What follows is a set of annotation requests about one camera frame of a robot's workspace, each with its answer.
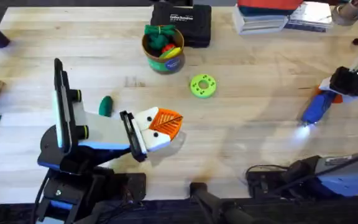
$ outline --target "green 3d printed ring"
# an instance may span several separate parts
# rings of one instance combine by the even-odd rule
[[[215,79],[207,74],[199,74],[193,77],[190,83],[191,92],[199,98],[208,98],[216,90]]]

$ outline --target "black case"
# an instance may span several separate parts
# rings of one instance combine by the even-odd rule
[[[183,8],[158,2],[154,4],[150,24],[173,24],[183,34],[185,46],[207,47],[211,40],[211,11],[211,6],[206,5]]]

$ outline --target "green ring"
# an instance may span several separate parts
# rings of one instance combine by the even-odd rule
[[[199,82],[202,81],[208,83],[207,88],[202,89],[199,86]],[[216,90],[216,81],[212,76],[207,74],[196,75],[193,79],[191,79],[190,90],[198,98],[208,98],[212,96]]]

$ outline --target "wooden tabletop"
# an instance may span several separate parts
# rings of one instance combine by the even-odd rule
[[[12,40],[0,49],[0,203],[33,202],[46,168],[37,165],[40,138],[53,125],[53,59],[62,60],[70,86],[97,113],[114,98],[115,113],[153,106],[184,116],[178,137],[141,164],[126,155],[116,172],[145,172],[147,200],[188,196],[203,181],[219,197],[248,197],[244,170],[289,165],[319,154],[358,152],[358,100],[332,105],[309,133],[297,128],[314,88],[358,56],[358,22],[328,33],[284,30],[239,36],[231,7],[214,7],[211,45],[185,48],[184,68],[159,75],[140,44],[151,7],[12,7],[0,29]],[[189,81],[212,75],[212,98],[191,94]]]

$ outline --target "black screw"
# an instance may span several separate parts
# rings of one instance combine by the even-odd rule
[[[357,45],[358,45],[358,38],[355,38],[355,39],[352,41],[352,44],[357,46]]]

